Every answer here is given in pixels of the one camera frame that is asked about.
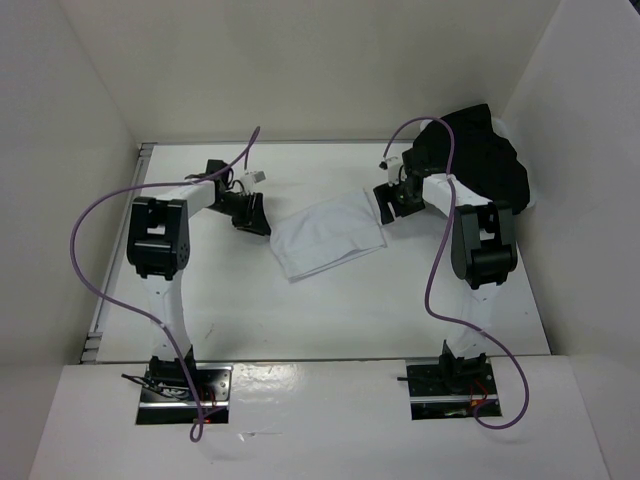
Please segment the white skirt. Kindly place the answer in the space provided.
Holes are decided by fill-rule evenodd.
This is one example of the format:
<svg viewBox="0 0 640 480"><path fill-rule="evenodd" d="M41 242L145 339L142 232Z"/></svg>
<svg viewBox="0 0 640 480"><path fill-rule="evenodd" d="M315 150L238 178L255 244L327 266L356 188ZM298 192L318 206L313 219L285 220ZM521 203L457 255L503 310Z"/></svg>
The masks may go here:
<svg viewBox="0 0 640 480"><path fill-rule="evenodd" d="M386 246L363 189L316 203L271 226L271 251L291 283Z"/></svg>

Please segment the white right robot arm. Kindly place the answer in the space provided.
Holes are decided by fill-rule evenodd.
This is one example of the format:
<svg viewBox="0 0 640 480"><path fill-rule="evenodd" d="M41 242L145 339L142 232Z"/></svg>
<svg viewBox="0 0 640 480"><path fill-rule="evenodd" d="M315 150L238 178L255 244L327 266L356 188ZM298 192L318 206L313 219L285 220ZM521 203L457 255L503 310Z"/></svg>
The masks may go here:
<svg viewBox="0 0 640 480"><path fill-rule="evenodd" d="M495 297L518 263L512 209L505 201L476 194L445 167L415 164L412 153L380 163L387 174L374 188L381 221L389 224L428 205L447 216L444 241L451 267L470 291L446 347L459 357L476 357L490 344L486 333Z"/></svg>

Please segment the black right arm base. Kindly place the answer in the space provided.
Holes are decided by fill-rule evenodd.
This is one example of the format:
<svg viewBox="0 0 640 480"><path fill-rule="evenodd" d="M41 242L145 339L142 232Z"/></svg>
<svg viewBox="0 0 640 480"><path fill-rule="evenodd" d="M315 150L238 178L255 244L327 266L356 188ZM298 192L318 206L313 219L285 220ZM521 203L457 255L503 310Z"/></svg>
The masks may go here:
<svg viewBox="0 0 640 480"><path fill-rule="evenodd" d="M397 381L407 387L411 417L417 420L502 415L491 363L483 356L408 362Z"/></svg>

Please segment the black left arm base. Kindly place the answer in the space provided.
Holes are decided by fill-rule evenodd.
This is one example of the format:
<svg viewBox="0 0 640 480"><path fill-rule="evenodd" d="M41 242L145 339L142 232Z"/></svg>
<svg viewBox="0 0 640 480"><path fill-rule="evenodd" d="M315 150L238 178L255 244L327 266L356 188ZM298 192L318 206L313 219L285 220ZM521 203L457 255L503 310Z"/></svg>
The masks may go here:
<svg viewBox="0 0 640 480"><path fill-rule="evenodd" d="M229 422L232 373L231 364L196 365L193 379L205 425ZM121 377L140 388L137 425L191 425L197 421L195 396L185 380L152 380L148 370L143 375L122 373Z"/></svg>

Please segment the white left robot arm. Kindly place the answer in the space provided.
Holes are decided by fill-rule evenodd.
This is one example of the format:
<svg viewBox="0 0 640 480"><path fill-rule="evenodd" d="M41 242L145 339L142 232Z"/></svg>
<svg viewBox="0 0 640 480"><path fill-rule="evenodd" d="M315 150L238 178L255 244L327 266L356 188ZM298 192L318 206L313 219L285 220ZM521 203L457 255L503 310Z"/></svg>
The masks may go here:
<svg viewBox="0 0 640 480"><path fill-rule="evenodd" d="M180 400L198 390L193 346L182 301L182 279L190 256L190 219L204 209L231 219L232 226L259 236L271 234L261 193L254 187L264 172L246 170L235 178L222 160L209 160L169 192L133 200L126 256L148 295L151 323L157 328L148 377Z"/></svg>

